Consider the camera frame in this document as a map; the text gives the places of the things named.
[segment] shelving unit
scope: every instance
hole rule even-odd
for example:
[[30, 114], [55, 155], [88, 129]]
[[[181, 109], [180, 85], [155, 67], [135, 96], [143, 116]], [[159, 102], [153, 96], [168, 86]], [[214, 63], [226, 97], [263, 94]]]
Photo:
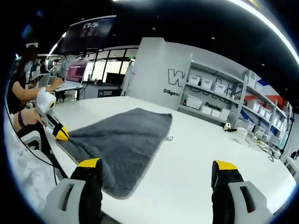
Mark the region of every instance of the shelving unit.
[[[186, 84], [185, 84], [185, 88], [186, 87], [196, 88], [198, 90], [202, 90], [203, 92], [211, 93], [212, 95], [218, 96], [222, 99], [225, 99], [225, 100], [229, 101], [231, 104], [236, 105], [237, 106], [237, 112], [235, 113], [234, 122], [232, 123], [232, 127], [236, 127], [236, 123], [237, 123], [237, 120], [240, 116], [241, 110], [244, 109], [244, 110], [249, 111], [250, 113], [254, 114], [259, 120], [264, 121], [268, 125], [268, 130], [266, 131], [266, 133], [269, 133], [271, 127], [281, 131], [280, 128], [278, 128], [276, 125], [273, 124], [273, 120], [274, 120], [274, 117], [275, 117], [276, 113], [279, 114], [281, 117], [283, 117], [285, 119], [287, 118], [286, 114], [277, 107], [277, 101], [275, 103], [273, 103], [271, 100], [269, 100], [262, 93], [258, 92], [256, 89], [248, 86], [247, 85], [247, 83], [248, 83], [248, 77], [247, 76], [244, 76], [244, 80], [242, 80], [241, 78], [236, 77], [234, 75], [228, 74], [228, 73], [223, 72], [223, 71], [216, 70], [212, 67], [205, 66], [205, 65], [202, 65], [200, 63], [196, 63], [194, 61], [191, 61], [190, 69], [200, 70], [200, 71], [203, 71], [203, 72], [208, 73], [210, 75], [220, 77], [224, 80], [227, 80], [227, 81], [233, 83], [236, 87], [239, 86], [239, 87], [242, 88], [242, 94], [241, 94], [240, 100], [235, 100], [235, 99], [233, 99], [229, 96], [224, 96], [224, 95], [218, 94], [218, 93], [214, 92], [213, 90], [205, 89], [205, 88], [203, 88], [199, 85], [193, 85], [193, 84], [188, 83], [188, 82], [186, 82]], [[265, 105], [268, 105], [273, 110], [270, 120], [266, 120], [259, 113], [255, 112], [254, 110], [252, 110], [251, 108], [249, 108], [249, 107], [247, 107], [246, 105], [243, 104], [246, 92], [249, 92], [253, 96], [260, 99], [261, 101], [263, 101], [265, 103]], [[225, 121], [223, 121], [223, 120], [220, 120], [218, 118], [212, 117], [212, 116], [207, 115], [207, 114], [204, 114], [201, 111], [190, 108], [188, 106], [180, 105], [178, 108], [183, 109], [183, 110], [187, 110], [187, 111], [190, 111], [190, 112], [194, 112], [196, 114], [205, 116], [209, 119], [213, 119], [213, 120], [216, 120], [218, 122], [225, 123]]]

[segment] ceiling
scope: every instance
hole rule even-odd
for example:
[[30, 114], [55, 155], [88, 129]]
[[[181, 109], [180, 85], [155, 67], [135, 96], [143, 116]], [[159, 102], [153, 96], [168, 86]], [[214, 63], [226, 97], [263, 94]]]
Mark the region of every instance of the ceiling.
[[[270, 10], [270, 16], [275, 15], [299, 49], [295, 24], [299, 5], [294, 2], [264, 0], [259, 9]], [[293, 107], [299, 107], [299, 66], [293, 56], [270, 28], [226, 0], [90, 0], [84, 5], [79, 0], [63, 0], [32, 12], [26, 21], [32, 32], [24, 41], [39, 42], [40, 53], [49, 53], [70, 24], [115, 14], [106, 47], [138, 45], [143, 37], [163, 37], [168, 42], [207, 49], [253, 70]]]

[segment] desk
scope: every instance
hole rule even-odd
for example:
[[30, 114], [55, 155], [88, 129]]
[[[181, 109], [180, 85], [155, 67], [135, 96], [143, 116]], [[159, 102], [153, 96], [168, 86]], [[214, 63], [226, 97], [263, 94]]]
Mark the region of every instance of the desk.
[[83, 88], [83, 86], [74, 86], [74, 87], [68, 87], [68, 88], [60, 88], [55, 89], [54, 92], [62, 92], [62, 91], [69, 91], [69, 90], [76, 90], [77, 91], [77, 97], [76, 100], [80, 99], [80, 90]]
[[[113, 219], [125, 224], [211, 224], [214, 160], [236, 165], [243, 179], [266, 196], [272, 213], [295, 188], [294, 178], [280, 160], [271, 162], [268, 154], [238, 143], [221, 127], [168, 108], [130, 97], [110, 97], [59, 104], [54, 112], [71, 132], [137, 107], [172, 113], [169, 136], [173, 141], [161, 144], [130, 198], [117, 200], [103, 192], [102, 210]], [[70, 176], [75, 163], [48, 136], [53, 153]]]

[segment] ceiling light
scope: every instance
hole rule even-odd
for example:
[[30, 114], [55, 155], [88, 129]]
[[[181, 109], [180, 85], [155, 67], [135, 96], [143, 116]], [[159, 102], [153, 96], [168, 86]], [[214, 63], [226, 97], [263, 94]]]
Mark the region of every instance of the ceiling light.
[[246, 4], [245, 2], [243, 2], [241, 0], [227, 0], [227, 1], [230, 1], [236, 5], [244, 8], [251, 14], [255, 15], [257, 18], [259, 18], [261, 21], [263, 21], [268, 27], [270, 27], [274, 31], [274, 33], [276, 33], [276, 35], [279, 36], [279, 38], [282, 40], [282, 42], [286, 45], [286, 47], [289, 49], [290, 53], [295, 58], [297, 64], [299, 65], [299, 57], [298, 57], [295, 49], [292, 47], [291, 43], [287, 40], [287, 38], [280, 32], [280, 30], [270, 20], [268, 20], [263, 14], [258, 12], [252, 6]]
[[57, 47], [57, 45], [58, 45], [58, 44], [55, 44], [55, 45], [52, 47], [52, 49], [51, 49], [50, 52], [49, 52], [49, 55], [51, 55], [51, 54], [53, 53], [53, 51], [55, 50], [55, 48]]

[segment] gray towel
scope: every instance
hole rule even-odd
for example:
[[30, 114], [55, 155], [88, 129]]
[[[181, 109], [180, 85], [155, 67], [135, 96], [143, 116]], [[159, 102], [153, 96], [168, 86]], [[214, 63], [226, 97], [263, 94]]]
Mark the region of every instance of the gray towel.
[[171, 123], [171, 114], [136, 108], [70, 132], [69, 141], [58, 143], [78, 163], [100, 157], [103, 189], [124, 198], [166, 139]]

